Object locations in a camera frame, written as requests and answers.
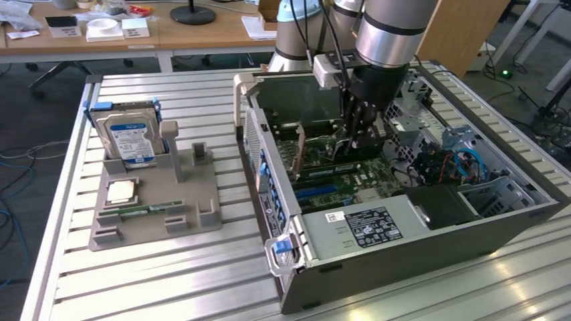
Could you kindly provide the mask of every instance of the desk lamp base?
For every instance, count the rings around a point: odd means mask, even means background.
[[[171,18],[177,22],[186,25],[206,25],[217,19],[217,13],[206,7],[194,7],[194,12],[190,6],[182,6],[171,10]]]

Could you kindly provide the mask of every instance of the slotted aluminum surface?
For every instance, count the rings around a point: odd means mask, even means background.
[[[430,71],[438,67],[425,63]],[[69,205],[53,261],[41,251],[23,320],[560,320],[571,315],[571,215],[560,213],[488,257],[398,282],[299,314],[279,313],[234,135],[233,77],[222,70],[107,76],[91,100],[157,97],[179,121],[178,147],[206,141],[214,159],[223,229],[154,243],[87,249],[105,150],[97,131],[79,134]],[[438,75],[541,172],[571,195],[570,173],[456,79]],[[453,126],[462,117],[436,97]]]

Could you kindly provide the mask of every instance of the power supply label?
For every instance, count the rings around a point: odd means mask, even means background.
[[[385,207],[346,214],[346,220],[361,247],[370,247],[404,238]]]

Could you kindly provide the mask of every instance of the chair wheel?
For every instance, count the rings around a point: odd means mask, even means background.
[[[211,58],[203,57],[202,62],[203,62],[203,65],[210,66],[211,65]]]
[[[31,95],[38,100],[46,99],[46,93],[45,92],[39,92],[37,90],[33,90]]]
[[[134,60],[125,59],[123,65],[126,65],[127,68],[133,68],[134,67]]]
[[[37,64],[26,63],[26,69],[31,72],[37,72],[39,68]]]

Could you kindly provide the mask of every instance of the white table leg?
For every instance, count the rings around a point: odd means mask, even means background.
[[[506,50],[510,47],[510,44],[513,43],[514,39],[518,36],[518,33],[521,32],[522,28],[525,27],[525,24],[528,20],[530,19],[530,16],[533,15],[536,9],[538,8],[538,5],[542,1],[541,0],[532,0],[530,4],[528,5],[526,11],[522,13],[522,16],[520,17],[517,24],[510,30],[509,35],[506,36],[506,39],[502,42],[502,45],[500,45],[497,52],[494,56],[492,57],[492,60],[494,62],[494,65],[498,64],[504,54],[506,53]]]
[[[546,89],[550,92],[557,92],[558,89],[562,87],[564,82],[568,80],[569,77],[571,77],[571,59],[566,63],[562,71],[556,75],[554,79],[552,80],[552,82],[546,86]]]
[[[540,41],[542,41],[544,37],[548,34],[548,31],[550,31],[552,26],[554,25],[556,21],[560,18],[560,15],[564,12],[564,8],[558,7],[556,9],[556,12],[552,14],[552,16],[548,18],[546,22],[542,25],[542,28],[540,29],[538,33],[536,34],[532,42],[526,45],[526,48],[522,52],[522,54],[518,56],[517,63],[524,64],[526,62],[528,57],[530,56],[532,52],[534,51],[536,47],[540,44]]]
[[[173,50],[161,50],[158,51],[158,59],[159,59],[159,66],[161,66],[161,72],[173,72]]]

